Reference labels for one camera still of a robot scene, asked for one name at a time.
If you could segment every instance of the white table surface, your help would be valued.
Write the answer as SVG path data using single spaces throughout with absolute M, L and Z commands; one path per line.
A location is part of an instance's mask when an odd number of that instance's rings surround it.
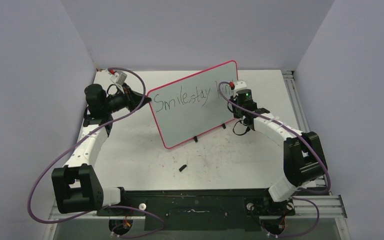
M 146 92 L 196 71 L 138 71 Z M 240 70 L 259 108 L 270 110 L 293 128 L 298 128 L 287 89 L 279 70 Z M 97 72 L 94 83 L 106 90 L 109 74 Z M 142 93 L 142 85 L 130 73 L 126 83 Z M 126 109 L 114 113 L 119 118 Z M 150 107 L 115 122 L 103 144 L 94 170 L 102 187 L 126 190 L 203 190 L 269 188 L 283 171 L 283 147 L 261 133 L 232 133 L 233 122 L 171 150 L 164 148 Z M 238 124 L 237 133 L 244 126 Z

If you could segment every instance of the gray wall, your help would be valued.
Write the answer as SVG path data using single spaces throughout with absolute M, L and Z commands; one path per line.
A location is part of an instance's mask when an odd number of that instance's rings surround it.
M 296 71 L 354 239 L 384 239 L 384 1 L 336 0 Z
M 77 138 L 94 72 L 59 0 L 0 0 L 0 239 L 42 239 L 45 225 L 27 214 L 28 193 Z M 33 211 L 46 219 L 49 175 L 35 196 Z
M 295 69 L 334 0 L 62 0 L 101 68 Z

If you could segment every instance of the white connector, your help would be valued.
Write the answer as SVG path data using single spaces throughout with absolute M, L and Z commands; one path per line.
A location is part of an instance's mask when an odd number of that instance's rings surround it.
M 268 193 L 274 202 L 282 202 L 288 200 L 297 190 L 298 187 L 290 183 L 283 172 L 281 178 L 268 189 Z
M 111 206 L 118 204 L 122 201 L 121 191 L 117 187 L 106 187 L 102 189 L 103 192 L 103 201 L 102 206 Z
M 127 74 L 125 74 L 124 72 L 122 73 L 115 72 L 114 74 L 111 74 L 111 76 L 109 77 L 109 80 L 111 80 L 111 82 L 113 82 L 117 86 L 117 88 L 120 89 L 120 91 L 122 91 L 123 84 L 125 83 L 126 78 L 127 78 Z
M 236 97 L 239 90 L 248 89 L 247 84 L 244 81 L 237 81 L 234 83 L 233 97 Z

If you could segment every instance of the red whiteboard frame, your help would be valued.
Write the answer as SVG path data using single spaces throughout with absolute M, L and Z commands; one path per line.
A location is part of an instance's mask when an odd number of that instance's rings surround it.
M 212 67 L 210 67 L 210 68 L 208 68 L 208 69 L 205 69 L 205 70 L 196 72 L 196 73 L 191 74 L 191 75 L 189 75 L 189 76 L 185 76 L 185 77 L 180 78 L 180 79 L 178 79 L 178 80 L 169 82 L 169 83 L 167 83 L 167 84 L 164 84 L 164 85 L 162 85 L 162 86 L 156 87 L 156 88 L 154 88 L 154 89 L 151 89 L 151 90 L 148 91 L 148 93 L 146 94 L 146 96 L 149 97 L 150 93 L 153 92 L 153 91 L 155 91 L 155 90 L 158 90 L 158 89 L 164 88 L 164 87 L 166 87 L 166 86 L 168 86 L 168 85 L 171 85 L 171 84 L 180 82 L 180 81 L 182 81 L 182 80 L 188 79 L 188 78 L 193 77 L 193 76 L 195 76 L 195 75 L 202 74 L 202 73 L 204 73 L 204 72 L 206 72 L 206 71 L 209 71 L 209 70 L 211 70 L 211 69 L 215 69 L 215 68 L 217 68 L 217 67 L 223 66 L 223 65 L 228 64 L 228 63 L 234 63 L 234 64 L 235 64 L 235 66 L 236 66 L 236 80 L 238 80 L 238 79 L 239 79 L 239 76 L 238 76 L 238 63 L 237 63 L 235 60 L 230 60 L 230 61 L 227 61 L 227 62 L 220 63 L 219 65 L 212 66 Z M 176 145 L 174 145 L 174 146 L 167 147 L 167 146 L 166 146 L 166 143 L 164 142 L 163 135 L 161 134 L 160 126 L 158 125 L 157 118 L 155 117 L 154 110 L 153 110 L 153 108 L 152 108 L 151 103 L 149 103 L 149 107 L 151 108 L 151 113 L 152 113 L 153 119 L 154 119 L 154 121 L 155 121 L 155 123 L 156 123 L 156 127 L 158 128 L 159 136 L 160 136 L 160 138 L 161 138 L 161 140 L 162 140 L 162 144 L 164 145 L 164 148 L 166 148 L 166 149 L 172 149 L 172 148 L 175 148 L 175 147 L 177 147 L 177 146 L 179 146 L 179 145 L 181 145 L 181 144 L 184 144 L 184 143 L 186 143 L 186 142 L 188 142 L 188 141 L 194 139 L 194 137 L 191 137 L 191 138 L 186 139 L 186 140 L 184 140 L 184 141 L 182 141 L 182 142 L 180 142 L 180 143 L 178 143 L 178 144 L 176 144 Z M 205 133 L 208 133 L 209 131 L 211 131 L 211 130 L 213 130 L 213 129 L 216 129 L 216 128 L 220 127 L 220 126 L 222 126 L 222 124 L 217 125 L 217 126 L 211 128 L 211 129 L 208 129 L 208 130 L 206 130 L 206 131 L 204 131 L 204 132 L 202 132 L 202 133 L 196 135 L 196 137 L 201 136 L 201 135 L 203 135 L 203 134 L 205 134 Z

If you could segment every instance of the robotic arm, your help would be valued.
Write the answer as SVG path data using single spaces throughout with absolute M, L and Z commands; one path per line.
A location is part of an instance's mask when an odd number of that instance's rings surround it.
M 233 116 L 241 119 L 242 124 L 247 126 L 247 131 L 253 130 L 260 132 L 274 141 L 278 146 L 283 147 L 283 174 L 279 176 L 279 179 L 268 189 L 274 202 L 282 202 L 289 199 L 299 188 L 324 174 L 321 165 L 309 152 L 309 149 L 298 137 L 286 131 L 282 126 L 301 135 L 326 166 L 322 145 L 316 133 L 305 133 L 287 126 L 277 120 L 269 110 L 258 108 L 257 103 L 253 101 L 252 91 L 247 88 L 244 81 L 231 82 L 230 87 L 233 89 L 233 96 L 230 98 L 230 101 L 265 118 L 256 117 L 249 112 L 232 106 Z M 275 119 L 281 125 L 274 123 L 273 120 Z
M 84 93 L 87 107 L 84 111 L 81 137 L 87 136 L 98 126 L 112 121 L 112 113 L 124 108 L 131 112 L 139 105 L 143 95 L 131 90 L 125 83 L 126 78 L 127 75 L 123 72 L 112 74 L 110 79 L 117 87 L 117 92 L 108 96 L 99 84 L 86 87 Z M 150 101 L 149 97 L 145 97 L 140 108 Z M 89 135 L 74 150 L 63 167 L 52 171 L 52 185 L 60 213 L 94 211 L 122 201 L 124 189 L 102 188 L 93 168 L 111 129 L 112 124 L 108 124 Z

